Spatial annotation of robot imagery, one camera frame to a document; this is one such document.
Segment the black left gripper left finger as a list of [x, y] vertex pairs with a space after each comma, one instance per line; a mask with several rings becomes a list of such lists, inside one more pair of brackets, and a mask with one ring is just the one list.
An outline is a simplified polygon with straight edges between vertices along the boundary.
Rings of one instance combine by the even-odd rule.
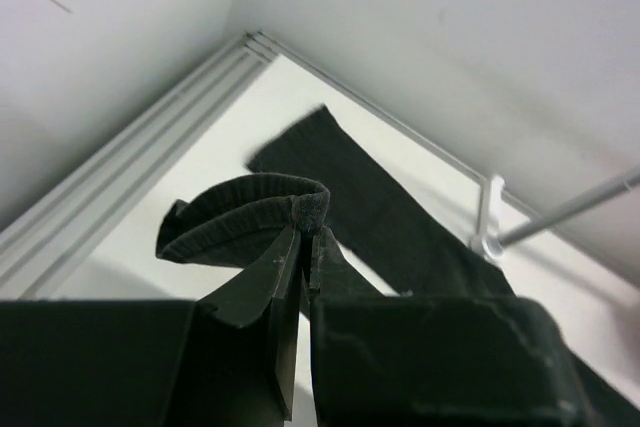
[[199, 302], [202, 415], [211, 421], [292, 416], [302, 269], [286, 227], [242, 272]]

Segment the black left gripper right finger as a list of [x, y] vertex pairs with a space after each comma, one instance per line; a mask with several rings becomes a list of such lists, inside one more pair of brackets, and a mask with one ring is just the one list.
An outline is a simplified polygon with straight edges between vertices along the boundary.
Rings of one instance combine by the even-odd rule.
[[310, 302], [319, 297], [355, 299], [383, 296], [347, 261], [328, 227], [323, 227], [313, 237], [306, 276], [306, 293]]

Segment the black trousers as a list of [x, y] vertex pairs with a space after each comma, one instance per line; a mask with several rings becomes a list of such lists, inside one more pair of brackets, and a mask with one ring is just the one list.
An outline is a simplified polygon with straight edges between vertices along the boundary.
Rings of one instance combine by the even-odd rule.
[[[248, 167], [246, 176], [176, 201], [156, 255], [239, 274], [284, 228], [299, 233], [299, 315], [310, 324], [319, 425], [638, 424], [638, 409], [566, 346], [547, 311], [424, 211], [327, 108], [267, 143]], [[382, 297], [309, 301], [311, 244], [323, 227]], [[202, 415], [202, 299], [168, 424], [282, 425]]]

